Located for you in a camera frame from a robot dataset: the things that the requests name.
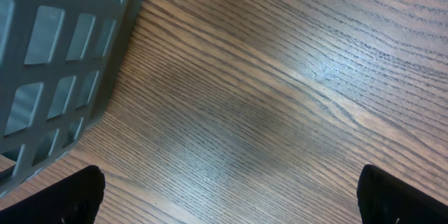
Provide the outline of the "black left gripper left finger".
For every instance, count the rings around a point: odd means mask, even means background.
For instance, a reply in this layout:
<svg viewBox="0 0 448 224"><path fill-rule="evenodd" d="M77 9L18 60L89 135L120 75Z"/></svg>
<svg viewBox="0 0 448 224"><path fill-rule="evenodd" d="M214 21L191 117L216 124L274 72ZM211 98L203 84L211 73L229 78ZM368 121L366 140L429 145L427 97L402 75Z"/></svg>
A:
<svg viewBox="0 0 448 224"><path fill-rule="evenodd" d="M90 165L2 210L1 224L93 224L104 189L104 174Z"/></svg>

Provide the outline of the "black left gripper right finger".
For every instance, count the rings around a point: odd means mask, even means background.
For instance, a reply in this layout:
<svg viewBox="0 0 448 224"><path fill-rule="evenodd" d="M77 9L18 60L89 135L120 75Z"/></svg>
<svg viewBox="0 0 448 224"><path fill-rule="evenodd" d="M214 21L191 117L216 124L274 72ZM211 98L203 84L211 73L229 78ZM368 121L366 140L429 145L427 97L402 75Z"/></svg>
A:
<svg viewBox="0 0 448 224"><path fill-rule="evenodd" d="M357 186L363 224L447 224L447 205L372 164Z"/></svg>

